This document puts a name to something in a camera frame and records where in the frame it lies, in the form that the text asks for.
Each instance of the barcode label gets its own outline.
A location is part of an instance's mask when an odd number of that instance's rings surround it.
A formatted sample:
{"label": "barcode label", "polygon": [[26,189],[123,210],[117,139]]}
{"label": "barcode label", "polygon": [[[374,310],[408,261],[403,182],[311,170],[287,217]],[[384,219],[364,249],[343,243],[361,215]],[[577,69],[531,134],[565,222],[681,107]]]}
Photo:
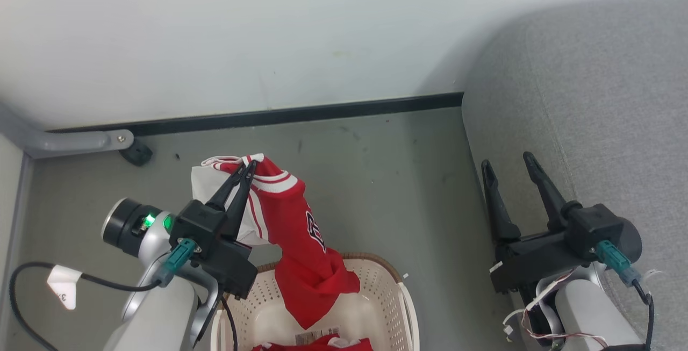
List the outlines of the barcode label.
{"label": "barcode label", "polygon": [[316,331],[303,332],[303,334],[297,334],[294,338],[297,341],[297,346],[305,346],[317,341],[323,336],[339,334],[339,327],[329,327],[326,329],[317,329]]}

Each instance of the black cable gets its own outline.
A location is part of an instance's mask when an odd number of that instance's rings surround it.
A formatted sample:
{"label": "black cable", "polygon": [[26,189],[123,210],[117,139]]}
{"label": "black cable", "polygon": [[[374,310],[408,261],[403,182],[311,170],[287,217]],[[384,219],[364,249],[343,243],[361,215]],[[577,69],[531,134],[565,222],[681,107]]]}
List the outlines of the black cable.
{"label": "black cable", "polygon": [[647,305],[647,310],[648,310],[648,315],[647,317],[647,336],[646,336],[646,351],[649,351],[650,345],[652,343],[652,331],[654,329],[654,299],[652,299],[652,295],[649,293],[645,293],[643,290],[643,287],[641,287],[641,283],[638,280],[633,280],[633,286],[636,288],[636,291],[638,291],[638,295],[640,295],[641,299],[643,299],[643,303]]}
{"label": "black cable", "polygon": [[[47,268],[47,269],[52,269],[55,267],[54,263],[49,263],[49,262],[40,262],[40,261],[34,261],[34,262],[27,262],[23,263],[22,265],[18,266],[17,269],[12,272],[12,275],[10,276],[10,307],[12,308],[12,313],[15,314],[15,317],[17,318],[17,321],[19,322],[19,325],[26,331],[29,336],[32,337],[36,342],[41,344],[45,349],[48,349],[49,351],[58,351],[57,348],[55,348],[54,345],[50,344],[47,340],[42,338],[41,335],[37,334],[34,329],[32,329],[31,326],[26,322],[24,317],[22,316],[22,313],[19,311],[19,305],[17,305],[17,277],[19,276],[19,273],[22,272],[22,270],[25,270],[27,268]],[[157,287],[160,282],[152,283],[150,285],[145,285],[145,286],[129,286],[129,285],[122,285],[120,283],[114,283],[114,282],[109,282],[108,280],[103,280],[100,277],[95,277],[91,275],[87,275],[86,273],[81,274],[81,278],[84,280],[87,280],[89,282],[94,282],[103,286],[106,286],[108,288],[113,288],[117,290],[123,290],[126,292],[143,292],[146,290],[151,290],[155,287]]]}
{"label": "black cable", "polygon": [[238,351],[239,341],[237,340],[237,327],[234,324],[234,318],[232,317],[232,313],[229,312],[229,305],[227,305],[227,300],[224,298],[224,295],[222,295],[220,299],[222,299],[222,307],[224,307],[224,310],[227,312],[229,325],[232,326],[232,341],[234,343],[233,349],[234,351]]}

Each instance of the black rubber foot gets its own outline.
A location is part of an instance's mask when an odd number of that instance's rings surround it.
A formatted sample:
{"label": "black rubber foot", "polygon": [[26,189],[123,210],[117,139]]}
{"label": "black rubber foot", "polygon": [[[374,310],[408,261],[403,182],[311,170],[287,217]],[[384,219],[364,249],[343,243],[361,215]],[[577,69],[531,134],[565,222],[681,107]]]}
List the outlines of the black rubber foot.
{"label": "black rubber foot", "polygon": [[150,162],[151,157],[153,157],[153,151],[145,144],[138,141],[138,139],[134,139],[129,148],[120,150],[120,155],[129,163],[136,167],[141,167],[147,162]]}

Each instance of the red and white garment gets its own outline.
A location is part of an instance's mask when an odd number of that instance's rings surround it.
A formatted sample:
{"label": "red and white garment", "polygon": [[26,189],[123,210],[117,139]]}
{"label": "red and white garment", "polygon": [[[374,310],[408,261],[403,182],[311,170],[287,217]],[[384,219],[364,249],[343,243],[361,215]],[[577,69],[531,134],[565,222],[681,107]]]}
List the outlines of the red and white garment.
{"label": "red and white garment", "polygon": [[[331,309],[340,293],[359,292],[359,278],[344,267],[341,255],[327,248],[308,203],[305,183],[281,170],[262,153],[244,157],[217,156],[191,170],[194,199],[207,202],[224,181],[251,160],[258,161],[238,241],[273,243],[282,248],[275,280],[286,309],[303,328]],[[230,194],[225,206],[231,203]]]}
{"label": "red and white garment", "polygon": [[260,346],[255,346],[251,351],[339,351],[340,349],[345,351],[373,351],[370,339],[361,339],[349,343],[337,334],[323,336],[304,346],[280,346],[274,343],[263,343]]}

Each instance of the teal connector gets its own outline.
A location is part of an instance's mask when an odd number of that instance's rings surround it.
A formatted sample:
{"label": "teal connector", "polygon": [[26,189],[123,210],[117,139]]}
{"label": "teal connector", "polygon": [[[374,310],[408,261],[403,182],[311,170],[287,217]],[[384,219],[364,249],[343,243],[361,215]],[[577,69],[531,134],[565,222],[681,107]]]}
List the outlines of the teal connector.
{"label": "teal connector", "polygon": [[194,250],[196,250],[196,243],[194,241],[189,238],[182,240],[172,250],[165,263],[155,271],[153,282],[160,281],[160,286],[166,287],[180,268],[194,255]]}
{"label": "teal connector", "polygon": [[631,261],[613,243],[605,239],[597,243],[595,250],[597,258],[614,269],[626,287],[632,286],[634,280],[641,280],[641,274],[638,273],[638,270],[631,266]]}

